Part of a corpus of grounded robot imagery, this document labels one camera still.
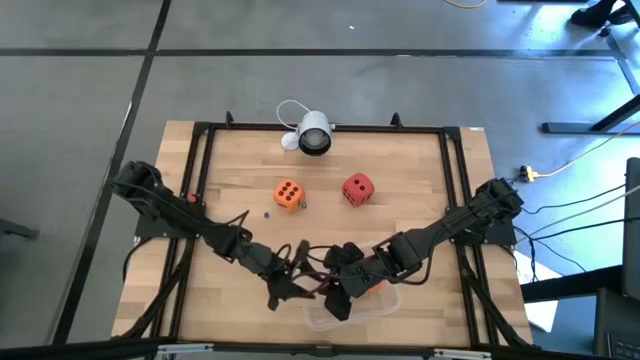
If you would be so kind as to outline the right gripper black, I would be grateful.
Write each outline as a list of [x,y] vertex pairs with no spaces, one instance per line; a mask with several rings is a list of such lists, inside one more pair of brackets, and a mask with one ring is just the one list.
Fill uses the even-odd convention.
[[351,312],[350,297],[362,296],[370,288],[390,279],[392,275],[379,264],[354,264],[342,267],[339,277],[341,286],[329,285],[325,294],[324,307],[337,320],[346,321]]

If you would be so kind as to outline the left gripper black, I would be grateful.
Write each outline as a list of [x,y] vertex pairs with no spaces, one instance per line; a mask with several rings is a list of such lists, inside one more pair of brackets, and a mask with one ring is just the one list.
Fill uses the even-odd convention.
[[314,291],[304,289],[294,283],[291,271],[287,267],[280,267],[267,277],[267,289],[269,293],[267,306],[272,311],[278,308],[280,300],[315,298]]

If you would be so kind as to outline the clear plastic bin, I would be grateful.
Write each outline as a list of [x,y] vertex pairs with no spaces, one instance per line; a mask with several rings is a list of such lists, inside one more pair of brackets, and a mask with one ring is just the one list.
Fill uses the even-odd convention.
[[379,291],[365,292],[358,298],[351,298],[351,312],[349,319],[339,321],[324,307],[325,297],[317,295],[315,299],[304,301],[302,306],[303,318],[307,326],[314,331],[328,331],[338,327],[359,324],[390,315],[401,305],[399,287],[387,281]]

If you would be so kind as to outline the large red foam die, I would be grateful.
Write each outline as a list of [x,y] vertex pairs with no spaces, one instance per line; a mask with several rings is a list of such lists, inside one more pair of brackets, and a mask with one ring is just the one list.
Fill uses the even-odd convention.
[[354,207],[359,207],[367,202],[375,192],[375,186],[364,173],[355,173],[342,185],[342,193],[347,201]]

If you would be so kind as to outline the white paper sheet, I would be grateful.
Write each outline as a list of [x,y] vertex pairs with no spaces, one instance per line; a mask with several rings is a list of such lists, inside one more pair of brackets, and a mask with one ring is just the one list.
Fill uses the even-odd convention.
[[[533,271],[530,268],[530,258],[518,251],[514,252],[517,263],[517,277],[520,285],[529,284],[533,280]],[[539,280],[559,278],[560,274],[548,267],[537,263],[536,276]],[[525,311],[529,323],[536,328],[550,333],[553,328],[558,300],[526,303]]]

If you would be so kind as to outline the black desk base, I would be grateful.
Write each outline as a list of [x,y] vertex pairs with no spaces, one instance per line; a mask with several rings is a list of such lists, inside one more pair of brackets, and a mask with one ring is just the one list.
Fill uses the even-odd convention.
[[623,123],[640,113],[640,94],[595,123],[545,122],[541,132],[553,135],[614,135],[625,128]]

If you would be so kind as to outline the black desk leg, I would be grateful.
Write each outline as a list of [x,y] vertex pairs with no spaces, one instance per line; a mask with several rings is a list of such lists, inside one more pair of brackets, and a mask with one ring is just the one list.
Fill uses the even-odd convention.
[[611,32],[611,29],[608,26],[605,26],[600,30],[599,36],[606,40],[606,43],[609,49],[612,51],[613,57],[615,58],[622,74],[624,75],[631,92],[634,95],[640,95],[640,84],[636,80],[633,71],[627,61],[627,57],[620,49]]

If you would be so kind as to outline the person's shoe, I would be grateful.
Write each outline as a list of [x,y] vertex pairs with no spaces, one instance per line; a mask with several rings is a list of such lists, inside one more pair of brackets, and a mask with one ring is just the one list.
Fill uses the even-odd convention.
[[613,10],[615,3],[620,0],[599,0],[593,6],[576,10],[570,17],[570,23],[588,28],[601,28],[607,23],[622,25],[633,20],[632,11],[628,5]]

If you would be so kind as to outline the silver frame bracket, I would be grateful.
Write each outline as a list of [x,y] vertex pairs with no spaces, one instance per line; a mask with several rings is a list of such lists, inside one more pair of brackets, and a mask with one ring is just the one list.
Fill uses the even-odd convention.
[[431,360],[492,360],[488,352],[460,349],[435,349]]
[[195,344],[165,344],[160,345],[156,354],[158,356],[173,356],[180,354],[193,354],[212,352],[214,346],[209,343],[195,343]]

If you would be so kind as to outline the black table rig frame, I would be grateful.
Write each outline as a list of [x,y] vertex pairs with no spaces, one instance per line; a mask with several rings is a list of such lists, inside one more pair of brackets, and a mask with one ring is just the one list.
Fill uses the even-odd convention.
[[[451,200],[461,200],[458,175],[464,165],[471,168],[473,186],[493,173],[484,131],[469,127],[340,125],[332,149],[319,159],[283,151],[278,124],[210,123],[201,136],[193,130],[191,121],[166,123],[155,160],[164,181],[178,190],[185,167],[199,168],[209,155],[208,214],[228,219],[246,213],[255,239],[275,248],[304,238],[373,246],[397,231],[428,225]],[[342,193],[343,183],[355,173],[364,173],[375,186],[359,207]],[[275,204],[274,190],[284,179],[304,188],[306,208],[287,213]],[[323,360],[426,357],[435,349],[470,349],[453,243],[437,248],[428,283],[399,291],[401,305],[393,314],[314,331],[303,318],[301,300],[269,310],[261,281],[197,244],[178,338],[209,343],[217,351]]]

